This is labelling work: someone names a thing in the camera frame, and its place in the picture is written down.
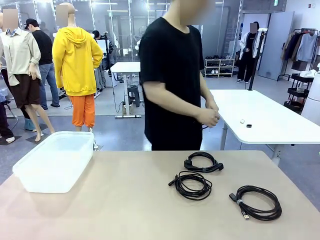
beige table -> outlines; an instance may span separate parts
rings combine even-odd
[[[311,240],[320,213],[261,151],[218,151],[221,172],[207,173],[213,191],[203,201],[168,183],[191,152],[96,152],[66,194],[28,193],[15,176],[0,186],[1,240]],[[206,160],[195,160],[204,166]],[[282,216],[245,220],[231,192],[256,185],[274,192]],[[256,196],[247,203],[266,207]]]

clothing rack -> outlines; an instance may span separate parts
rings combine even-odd
[[[315,28],[297,28],[295,30],[293,30],[293,33],[295,31],[300,31],[300,33],[303,33],[303,32],[306,32],[307,33],[310,33],[310,32],[314,32],[314,34],[317,35],[317,38],[319,37],[319,31]],[[311,63],[310,63],[310,67],[309,67],[309,71],[312,69],[312,66],[313,66],[313,63],[316,59],[316,51],[317,51],[317,41],[315,41],[315,45],[314,45],[314,49],[313,49],[313,55],[312,55],[312,60],[311,60]],[[288,77],[288,81],[290,80],[290,78],[292,77],[290,74],[286,74],[287,72],[287,67],[288,67],[288,62],[289,62],[289,59],[286,61],[286,65],[285,65],[285,69],[284,69],[284,74],[280,74],[277,78],[277,82],[279,82],[279,78],[280,77]]]

shoe rack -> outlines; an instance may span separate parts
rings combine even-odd
[[[205,59],[204,60],[204,77],[232,77],[235,67],[234,59]]]

yellow hoodie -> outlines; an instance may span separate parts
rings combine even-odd
[[[64,87],[67,95],[85,96],[96,92],[94,68],[99,67],[103,51],[87,31],[81,27],[59,29],[52,58],[56,85]]]

orange pants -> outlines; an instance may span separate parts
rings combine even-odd
[[[69,96],[73,104],[72,124],[77,127],[86,125],[92,128],[95,125],[94,95]]]

